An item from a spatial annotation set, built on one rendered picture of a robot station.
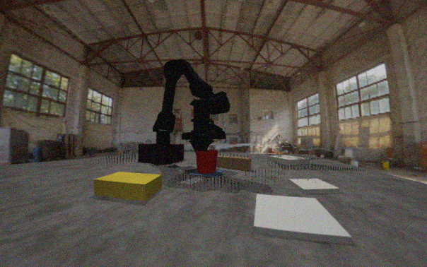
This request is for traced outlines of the yellow flat block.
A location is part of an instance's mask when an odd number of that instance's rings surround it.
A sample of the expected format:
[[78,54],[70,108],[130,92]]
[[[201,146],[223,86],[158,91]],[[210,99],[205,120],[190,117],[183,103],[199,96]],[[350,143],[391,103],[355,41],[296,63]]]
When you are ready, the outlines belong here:
[[116,172],[94,179],[94,195],[146,201],[162,184],[161,174]]

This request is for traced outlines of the white flat slab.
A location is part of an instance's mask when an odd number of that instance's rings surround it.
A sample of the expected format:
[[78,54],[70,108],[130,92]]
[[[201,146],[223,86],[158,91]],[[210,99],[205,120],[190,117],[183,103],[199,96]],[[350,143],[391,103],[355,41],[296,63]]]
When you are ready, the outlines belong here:
[[253,232],[335,243],[351,235],[315,198],[257,194]]

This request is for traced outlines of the tan flat bar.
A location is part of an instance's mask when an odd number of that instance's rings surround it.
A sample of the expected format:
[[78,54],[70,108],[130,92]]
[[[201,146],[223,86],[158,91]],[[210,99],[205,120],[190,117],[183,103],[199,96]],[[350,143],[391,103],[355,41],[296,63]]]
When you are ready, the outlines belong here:
[[217,155],[216,166],[250,172],[251,158],[236,158]]

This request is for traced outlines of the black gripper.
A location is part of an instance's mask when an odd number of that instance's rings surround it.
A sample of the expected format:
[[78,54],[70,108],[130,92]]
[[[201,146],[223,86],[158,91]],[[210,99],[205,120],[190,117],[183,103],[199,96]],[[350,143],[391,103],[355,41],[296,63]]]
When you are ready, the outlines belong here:
[[212,119],[208,115],[194,115],[193,131],[182,134],[181,140],[190,140],[195,153],[196,150],[206,152],[213,139],[226,139],[226,133],[219,130],[209,130],[209,122]]

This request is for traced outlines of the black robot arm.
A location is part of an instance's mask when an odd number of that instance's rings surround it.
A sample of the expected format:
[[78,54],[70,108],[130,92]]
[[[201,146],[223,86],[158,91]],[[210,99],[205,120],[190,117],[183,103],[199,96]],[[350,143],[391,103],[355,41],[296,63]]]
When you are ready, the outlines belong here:
[[[221,91],[214,94],[213,88],[204,82],[194,71],[191,64],[184,59],[170,60],[165,63],[163,75],[165,76],[165,92],[158,118],[153,125],[153,132],[157,132],[156,144],[160,146],[170,144],[170,133],[175,127],[176,115],[172,113],[173,100],[175,98],[176,82],[180,76],[185,75],[189,81],[189,89],[193,96],[202,100],[195,100],[189,105],[194,106],[194,115],[208,115],[226,113],[230,110],[230,103],[226,93]],[[161,131],[166,130],[166,131]]]

